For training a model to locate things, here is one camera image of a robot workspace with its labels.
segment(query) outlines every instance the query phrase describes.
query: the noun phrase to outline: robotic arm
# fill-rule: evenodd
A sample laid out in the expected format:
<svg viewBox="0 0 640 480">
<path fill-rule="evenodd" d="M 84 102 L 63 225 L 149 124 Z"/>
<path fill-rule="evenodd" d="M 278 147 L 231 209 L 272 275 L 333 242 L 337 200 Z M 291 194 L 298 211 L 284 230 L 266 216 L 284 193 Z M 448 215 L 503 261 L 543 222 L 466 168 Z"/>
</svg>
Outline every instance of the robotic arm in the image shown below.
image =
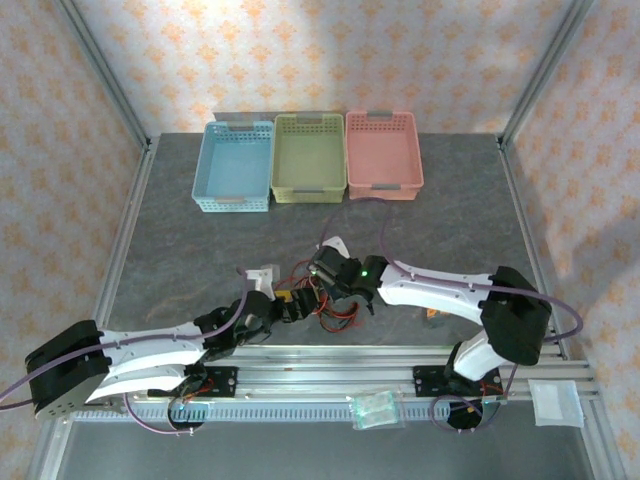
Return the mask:
<svg viewBox="0 0 640 480">
<path fill-rule="evenodd" d="M 420 275 L 459 280 L 474 285 L 500 285 L 535 289 L 515 270 L 500 267 L 493 275 L 457 275 L 401 264 L 411 275 L 399 272 L 384 257 L 368 256 L 363 263 L 350 258 L 342 240 L 334 237 L 319 247 L 307 269 L 319 279 L 332 302 L 356 301 L 374 313 L 374 304 L 413 305 L 464 317 L 483 330 L 457 344 L 449 358 L 446 382 L 452 393 L 510 361 L 535 365 L 540 356 L 551 307 L 524 297 L 470 288 L 452 288 L 425 282 Z M 316 288 L 285 292 L 272 288 L 273 267 L 247 272 L 255 283 L 242 311 L 219 335 L 203 338 L 223 328 L 239 308 L 236 300 L 183 325 L 143 332 L 99 331 L 92 320 L 78 322 L 26 358 L 27 371 L 63 355 L 95 345 L 106 348 L 70 359 L 30 381 L 38 418 L 55 418 L 94 405 L 98 399 L 126 392 L 158 389 L 189 394 L 206 380 L 204 363 L 229 356 L 274 323 L 292 323 L 310 316 L 320 306 Z M 136 337 L 153 339 L 132 343 Z"/>
</svg>

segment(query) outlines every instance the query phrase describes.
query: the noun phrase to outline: patterned wallpaper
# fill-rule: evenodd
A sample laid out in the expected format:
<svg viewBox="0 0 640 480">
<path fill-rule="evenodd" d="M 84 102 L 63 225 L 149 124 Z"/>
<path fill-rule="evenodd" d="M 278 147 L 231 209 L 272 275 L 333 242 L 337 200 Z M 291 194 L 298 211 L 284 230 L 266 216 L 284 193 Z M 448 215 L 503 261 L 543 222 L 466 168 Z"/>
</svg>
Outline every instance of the patterned wallpaper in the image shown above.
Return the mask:
<svg viewBox="0 0 640 480">
<path fill-rule="evenodd" d="M 580 343 L 630 478 L 640 478 L 638 32 L 636 0 L 596 3 L 511 156 L 553 292 L 585 316 Z"/>
<path fill-rule="evenodd" d="M 0 31 L 3 390 L 27 353 L 91 315 L 140 149 L 52 1 L 1 2 Z M 32 410 L 0 414 L 0 432 L 0 477 L 21 479 Z"/>
<path fill-rule="evenodd" d="M 408 109 L 498 132 L 570 0 L 77 0 L 147 133 L 211 112 Z"/>
</svg>

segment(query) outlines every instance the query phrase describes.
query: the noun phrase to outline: red wire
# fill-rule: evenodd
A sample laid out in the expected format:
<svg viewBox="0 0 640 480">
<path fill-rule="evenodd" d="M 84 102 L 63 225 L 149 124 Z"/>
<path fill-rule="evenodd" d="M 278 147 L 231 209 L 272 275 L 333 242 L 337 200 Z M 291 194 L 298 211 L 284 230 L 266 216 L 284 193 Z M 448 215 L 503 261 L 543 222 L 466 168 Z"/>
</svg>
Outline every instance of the red wire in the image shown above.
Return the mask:
<svg viewBox="0 0 640 480">
<path fill-rule="evenodd" d="M 354 305 L 355 305 L 355 310 L 353 312 L 351 312 L 351 313 L 348 313 L 349 310 L 354 308 Z M 331 315 L 333 315 L 334 317 L 337 317 L 337 318 L 351 318 L 351 317 L 355 317 L 356 314 L 358 313 L 359 305 L 358 304 L 352 304 L 349 307 L 349 310 L 346 310 L 344 312 L 336 312 L 331 307 L 327 307 L 327 308 L 328 308 L 329 312 L 331 312 Z"/>
<path fill-rule="evenodd" d="M 213 384 L 213 379 L 209 378 L 207 379 L 206 383 L 204 384 L 204 386 L 200 387 L 198 390 L 196 390 L 195 392 L 187 395 L 185 397 L 185 404 L 189 403 L 191 401 L 192 398 L 196 397 L 199 393 L 204 393 L 204 392 L 208 392 L 213 390 L 213 387 L 215 385 Z"/>
<path fill-rule="evenodd" d="M 356 313 L 353 314 L 353 326 L 354 327 L 360 327 L 364 324 L 364 321 L 361 320 L 359 322 L 356 321 L 356 318 L 358 318 L 358 311 L 359 311 L 360 307 L 358 306 L 358 308 L 356 309 Z"/>
<path fill-rule="evenodd" d="M 325 309 L 325 307 L 327 306 L 327 301 L 329 300 L 329 295 L 325 295 L 324 296 L 324 300 L 322 301 L 322 305 L 320 305 L 320 307 L 316 310 L 313 311 L 313 313 L 315 313 L 316 315 L 320 315 L 320 313 L 322 313 L 322 311 Z"/>
<path fill-rule="evenodd" d="M 345 327 L 333 328 L 333 327 L 330 327 L 329 325 L 327 325 L 327 322 L 324 321 L 324 318 L 322 317 L 322 315 L 319 315 L 319 317 L 320 317 L 320 323 L 322 324 L 322 326 L 324 328 L 326 328 L 331 333 L 342 333 L 342 332 L 345 332 L 345 331 L 349 330 L 350 328 L 352 328 L 354 326 L 353 322 L 351 322 L 351 323 L 347 324 Z"/>
<path fill-rule="evenodd" d="M 500 395 L 504 395 L 504 390 L 500 387 L 496 387 L 495 385 L 487 385 L 484 381 L 480 381 L 480 385 L 482 386 L 482 394 L 483 396 L 487 394 L 487 390 L 493 390 L 494 392 L 500 393 Z"/>
<path fill-rule="evenodd" d="M 295 276 L 296 270 L 298 270 L 298 268 L 300 268 L 301 265 L 304 265 L 305 263 L 309 263 L 310 260 L 311 259 L 301 260 L 298 263 L 296 263 L 294 267 L 291 269 L 291 274 L 287 278 L 280 280 L 278 283 L 276 283 L 276 286 L 273 287 L 273 289 L 278 290 L 278 288 L 280 288 L 282 285 L 286 283 L 291 285 L 294 281 L 295 281 L 294 286 L 296 286 L 301 280 L 305 278 L 305 277 L 301 277 L 299 280 L 296 281 L 296 276 Z"/>
</svg>

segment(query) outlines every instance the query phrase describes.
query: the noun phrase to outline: purple cable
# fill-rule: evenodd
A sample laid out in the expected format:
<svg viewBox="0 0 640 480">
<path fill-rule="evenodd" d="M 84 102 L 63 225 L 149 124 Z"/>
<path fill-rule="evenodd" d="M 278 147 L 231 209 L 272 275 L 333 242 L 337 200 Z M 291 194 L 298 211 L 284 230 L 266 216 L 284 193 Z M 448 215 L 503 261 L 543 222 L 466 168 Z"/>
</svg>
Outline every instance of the purple cable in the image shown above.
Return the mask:
<svg viewBox="0 0 640 480">
<path fill-rule="evenodd" d="M 511 369 L 511 375 L 509 375 L 509 381 L 507 382 L 507 388 L 504 389 L 504 397 L 507 398 L 509 396 L 509 389 L 511 388 L 511 384 L 513 383 L 513 379 L 516 376 L 516 370 L 518 369 L 518 365 L 514 364 L 513 368 Z M 464 397 L 460 397 L 458 395 L 440 395 L 439 397 L 436 397 L 433 399 L 433 401 L 429 404 L 429 419 L 431 420 L 431 423 L 433 423 L 436 427 L 438 427 L 440 430 L 442 430 L 443 432 L 448 432 L 448 433 L 458 433 L 458 434 L 469 434 L 469 433 L 474 433 L 477 430 L 483 430 L 487 427 L 489 427 L 490 425 L 493 424 L 496 415 L 498 413 L 498 411 L 496 410 L 496 412 L 491 416 L 491 418 L 489 418 L 489 420 L 487 420 L 486 423 L 482 424 L 482 425 L 478 425 L 475 428 L 471 428 L 469 430 L 461 430 L 461 429 L 455 429 L 455 428 L 448 428 L 445 427 L 443 425 L 441 425 L 440 423 L 438 423 L 438 421 L 436 421 L 436 415 L 435 415 L 435 409 L 436 409 L 436 404 L 441 401 L 441 400 L 454 400 L 458 403 L 464 403 L 467 408 L 472 408 L 474 412 L 476 412 L 480 417 L 482 417 L 482 412 L 480 412 L 480 410 L 478 410 L 478 408 L 473 405 L 469 400 L 467 400 Z"/>
<path fill-rule="evenodd" d="M 558 335 L 552 335 L 550 337 L 545 337 L 544 339 L 545 342 L 555 342 L 558 340 L 562 340 L 564 338 L 577 335 L 582 330 L 584 326 L 584 321 L 580 316 L 580 314 L 567 303 L 563 302 L 560 299 L 551 297 L 549 295 L 545 295 L 543 293 L 539 293 L 532 290 L 525 290 L 522 288 L 501 287 L 498 285 L 479 285 L 476 283 L 465 283 L 457 280 L 443 280 L 440 278 L 428 277 L 426 275 L 420 275 L 420 274 L 412 273 L 412 272 L 409 272 L 408 270 L 405 270 L 394 259 L 393 255 L 390 253 L 384 241 L 384 234 L 387 229 L 387 225 L 389 224 L 389 220 L 391 219 L 391 204 L 382 198 L 364 197 L 364 198 L 351 200 L 350 202 L 343 204 L 340 208 L 338 208 L 335 212 L 333 212 L 329 216 L 329 219 L 327 220 L 324 228 L 322 229 L 322 233 L 320 235 L 320 243 L 318 245 L 322 245 L 324 243 L 324 240 L 327 236 L 327 231 L 329 230 L 329 226 L 331 225 L 335 217 L 338 215 L 338 213 L 340 213 L 347 206 L 350 206 L 354 203 L 363 203 L 363 202 L 382 203 L 383 205 L 387 206 L 387 212 L 385 213 L 384 220 L 382 222 L 382 227 L 380 228 L 380 233 L 378 234 L 378 245 L 380 246 L 380 250 L 382 251 L 383 256 L 385 257 L 387 262 L 389 262 L 389 265 L 391 265 L 398 272 L 404 275 L 408 275 L 411 278 L 416 278 L 419 280 L 430 282 L 435 285 L 442 285 L 445 287 L 455 287 L 455 288 L 467 288 L 469 290 L 483 290 L 483 291 L 493 291 L 493 292 L 499 292 L 499 293 L 510 293 L 512 295 L 524 295 L 526 297 L 531 297 L 537 300 L 543 300 L 545 302 L 555 304 L 561 307 L 562 309 L 566 310 L 571 314 L 571 316 L 573 316 L 573 318 L 576 321 L 576 326 L 573 329 L 569 330 L 568 332 L 561 333 Z"/>
<path fill-rule="evenodd" d="M 408 270 L 404 269 L 401 265 L 398 264 L 398 262 L 393 258 L 393 255 L 391 255 L 389 249 L 387 248 L 385 241 L 384 241 L 384 234 L 385 231 L 387 229 L 387 225 L 389 224 L 389 220 L 391 219 L 391 204 L 382 199 L 382 198 L 376 198 L 376 197 L 364 197 L 364 198 L 358 198 L 355 200 L 351 200 L 348 203 L 343 204 L 342 206 L 340 206 L 340 208 L 338 208 L 335 212 L 333 212 L 329 218 L 327 219 L 327 222 L 325 223 L 323 229 L 322 229 L 322 233 L 320 234 L 320 242 L 318 243 L 318 245 L 322 245 L 324 243 L 325 238 L 327 237 L 327 232 L 329 230 L 329 226 L 331 225 L 331 223 L 333 222 L 333 220 L 335 219 L 335 217 L 347 206 L 350 206 L 354 203 L 364 203 L 364 202 L 369 202 L 369 203 L 382 203 L 383 205 L 387 206 L 387 212 L 385 213 L 384 216 L 384 220 L 382 222 L 382 227 L 380 228 L 380 232 L 378 234 L 378 245 L 380 247 L 380 250 L 382 251 L 383 256 L 385 257 L 385 259 L 387 260 L 387 262 L 389 262 L 389 265 L 391 265 L 396 271 L 407 275 L 411 278 L 417 278 L 423 281 L 427 281 L 430 283 L 433 283 L 435 285 L 442 285 L 442 286 L 446 286 L 446 287 L 455 287 L 455 288 L 467 288 L 469 290 L 483 290 L 483 291 L 493 291 L 493 292 L 499 292 L 499 293 L 510 293 L 512 295 L 524 295 L 527 297 L 531 297 L 531 298 L 535 298 L 537 300 L 543 300 L 546 301 L 548 303 L 552 303 L 555 304 L 561 308 L 563 308 L 564 310 L 566 310 L 567 312 L 569 312 L 571 314 L 571 316 L 573 316 L 573 318 L 576 321 L 576 326 L 569 330 L 568 332 L 565 333 L 561 333 L 558 335 L 552 335 L 550 337 L 545 337 L 544 341 L 545 342 L 554 342 L 554 341 L 558 341 L 558 340 L 562 340 L 564 338 L 568 338 L 571 337 L 573 335 L 577 335 L 578 333 L 580 333 L 580 331 L 582 330 L 583 326 L 584 326 L 584 321 L 582 319 L 582 317 L 580 316 L 580 314 L 570 305 L 568 305 L 567 303 L 563 302 L 560 299 L 551 297 L 549 295 L 545 295 L 536 291 L 532 291 L 532 290 L 525 290 L 525 289 L 521 289 L 521 288 L 510 288 L 510 287 L 501 287 L 498 285 L 478 285 L 475 283 L 465 283 L 465 282 L 460 282 L 460 281 L 456 281 L 456 280 L 443 280 L 440 278 L 435 278 L 435 277 L 429 277 L 426 275 L 419 275 L 419 274 L 415 274 L 413 272 L 409 272 Z M 518 365 L 514 365 L 513 369 L 511 370 L 511 375 L 509 377 L 509 382 L 507 383 L 507 388 L 504 391 L 504 395 L 505 397 L 508 396 L 509 394 L 509 389 L 511 388 L 511 384 L 513 383 L 513 379 L 515 377 L 516 374 L 516 370 L 518 368 Z M 439 429 L 443 430 L 443 431 L 447 431 L 447 432 L 465 432 L 465 433 L 473 433 L 478 429 L 483 429 L 488 427 L 489 425 L 492 424 L 494 418 L 495 418 L 495 414 L 489 419 L 489 421 L 487 421 L 487 423 L 485 423 L 484 425 L 479 425 L 478 427 L 474 428 L 474 429 L 470 429 L 470 430 L 455 430 L 455 429 L 451 429 L 451 428 L 446 428 L 443 427 L 442 425 L 440 425 L 438 422 L 436 422 L 435 420 L 435 406 L 436 404 L 440 401 L 440 400 L 455 400 L 457 402 L 461 402 L 466 404 L 468 407 L 473 408 L 473 410 L 480 414 L 478 409 L 475 407 L 475 405 L 473 405 L 471 402 L 469 402 L 467 399 L 459 397 L 457 395 L 441 395 L 439 397 L 436 397 L 433 399 L 433 401 L 431 402 L 431 404 L 429 405 L 429 415 L 431 417 L 431 421 L 434 423 L 434 425 L 436 425 L 436 427 L 438 427 Z"/>
<path fill-rule="evenodd" d="M 69 360 L 73 360 L 74 358 L 78 358 L 83 355 L 88 355 L 90 353 L 98 352 L 100 350 L 106 350 L 108 348 L 118 348 L 123 345 L 132 345 L 134 343 L 148 342 L 152 340 L 186 340 L 186 341 L 205 340 L 207 338 L 220 335 L 222 332 L 229 329 L 235 323 L 235 321 L 240 316 L 240 312 L 242 312 L 242 309 L 244 308 L 245 303 L 247 302 L 247 294 L 249 292 L 249 280 L 247 279 L 247 273 L 244 271 L 244 269 L 238 269 L 238 273 L 240 273 L 240 275 L 242 275 L 244 279 L 240 305 L 238 305 L 238 308 L 234 312 L 233 316 L 229 319 L 229 321 L 224 325 L 222 325 L 217 330 L 212 330 L 211 332 L 201 333 L 197 335 L 171 335 L 168 333 L 162 333 L 162 334 L 157 333 L 153 335 L 145 335 L 143 337 L 127 338 L 120 342 L 109 342 L 109 343 L 104 343 L 99 345 L 91 345 L 90 347 L 81 348 L 80 350 L 74 350 L 73 352 L 67 353 L 65 355 L 62 355 L 61 357 L 56 358 L 55 360 L 51 360 L 50 362 L 45 363 L 44 365 L 33 370 L 31 373 L 22 377 L 13 385 L 9 386 L 9 388 L 7 388 L 4 392 L 0 394 L 0 403 L 4 402 L 7 397 L 13 394 L 13 392 L 15 392 L 18 388 L 20 388 L 25 383 L 30 382 L 34 378 L 39 377 L 40 375 L 42 375 L 45 372 L 48 372 L 52 368 L 55 368 L 59 365 L 62 365 L 65 362 L 68 362 Z M 23 400 L 21 402 L 12 403 L 9 405 L 1 405 L 0 412 L 20 408 L 26 404 L 25 402 L 31 402 L 31 400 Z"/>
<path fill-rule="evenodd" d="M 127 396 L 127 394 L 126 393 L 123 394 L 122 397 L 124 398 L 124 405 L 125 407 L 127 407 L 127 412 L 129 413 L 131 418 L 133 418 L 133 420 L 145 430 L 149 430 L 150 432 L 153 432 L 153 433 L 159 433 L 160 435 L 175 435 L 177 437 L 179 437 L 183 433 L 187 433 L 187 434 L 189 433 L 189 432 L 179 432 L 177 430 L 162 430 L 160 428 L 156 428 L 152 425 L 149 425 L 147 422 L 145 422 L 138 415 L 135 414 L 135 412 L 133 411 L 133 408 L 131 408 L 131 404 L 129 403 L 129 397 Z"/>
</svg>

